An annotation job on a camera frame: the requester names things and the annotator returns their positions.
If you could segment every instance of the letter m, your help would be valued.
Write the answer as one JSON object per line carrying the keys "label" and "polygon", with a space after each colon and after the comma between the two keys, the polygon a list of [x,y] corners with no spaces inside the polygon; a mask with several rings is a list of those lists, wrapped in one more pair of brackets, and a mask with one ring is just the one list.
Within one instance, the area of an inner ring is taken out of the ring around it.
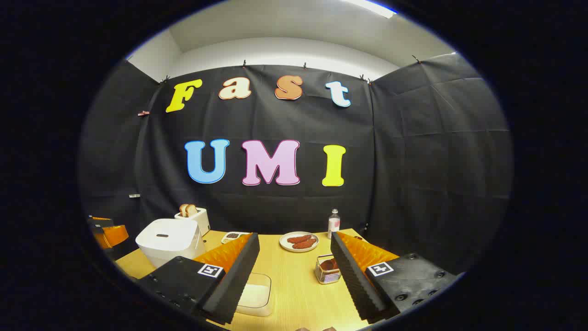
{"label": "letter m", "polygon": [[243,184],[255,186],[261,183],[257,176],[257,170],[261,173],[263,180],[269,184],[273,180],[276,171],[280,174],[276,178],[278,185],[296,185],[300,178],[296,176],[296,150],[300,142],[296,140],[282,140],[273,157],[270,157],[263,143],[259,140],[247,140],[242,144],[247,155],[246,177]]}

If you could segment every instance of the white wall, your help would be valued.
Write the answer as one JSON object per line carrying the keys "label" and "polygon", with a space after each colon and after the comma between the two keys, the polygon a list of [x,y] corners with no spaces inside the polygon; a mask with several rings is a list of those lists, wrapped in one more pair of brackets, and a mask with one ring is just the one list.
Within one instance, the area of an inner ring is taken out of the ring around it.
{"label": "white wall", "polygon": [[168,75],[177,77],[206,69],[242,65],[244,59],[248,65],[302,67],[306,62],[308,68],[340,72],[354,77],[363,74],[364,78],[371,80],[398,69],[398,66],[381,58],[328,42],[300,38],[248,38],[185,52],[171,66]]}
{"label": "white wall", "polygon": [[165,75],[169,75],[169,70],[181,55],[182,51],[172,34],[165,30],[134,50],[127,59],[159,82],[165,79]]}

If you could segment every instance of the toast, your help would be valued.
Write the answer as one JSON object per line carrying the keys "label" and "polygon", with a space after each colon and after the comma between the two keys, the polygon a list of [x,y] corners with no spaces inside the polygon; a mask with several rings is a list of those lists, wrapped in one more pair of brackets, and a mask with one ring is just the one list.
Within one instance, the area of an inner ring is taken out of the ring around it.
{"label": "toast", "polygon": [[188,204],[185,203],[183,205],[180,206],[180,216],[182,217],[188,217],[188,212],[186,211],[186,209],[188,208]]}
{"label": "toast", "polygon": [[196,215],[197,212],[198,212],[198,209],[196,209],[196,206],[193,204],[189,204],[186,207],[187,217],[192,217],[192,216]]}

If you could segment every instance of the bottle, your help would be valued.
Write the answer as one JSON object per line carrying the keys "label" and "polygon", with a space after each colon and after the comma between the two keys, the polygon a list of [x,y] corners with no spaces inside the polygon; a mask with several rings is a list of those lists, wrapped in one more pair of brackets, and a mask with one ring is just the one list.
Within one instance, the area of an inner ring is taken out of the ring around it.
{"label": "bottle", "polygon": [[338,210],[336,208],[331,211],[332,214],[329,216],[329,232],[327,233],[327,238],[331,239],[331,234],[333,232],[339,231],[339,225],[341,224],[341,217],[338,215]]}

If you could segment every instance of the white plate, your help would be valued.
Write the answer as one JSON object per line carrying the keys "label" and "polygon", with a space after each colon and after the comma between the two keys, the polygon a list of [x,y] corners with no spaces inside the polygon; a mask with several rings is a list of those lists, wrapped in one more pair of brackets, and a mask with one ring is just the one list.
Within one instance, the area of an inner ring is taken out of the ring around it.
{"label": "white plate", "polygon": [[[293,249],[292,246],[294,246],[294,244],[288,242],[289,238],[302,237],[302,236],[306,236],[307,234],[311,235],[311,237],[310,237],[311,239],[316,239],[316,242],[312,246],[308,247],[307,249]],[[314,235],[310,232],[304,232],[304,231],[294,231],[294,232],[286,233],[280,238],[280,246],[284,247],[284,249],[286,249],[286,250],[295,251],[297,253],[302,253],[305,251],[313,250],[316,248],[316,246],[318,246],[318,244],[319,244],[319,238],[316,235]]]}

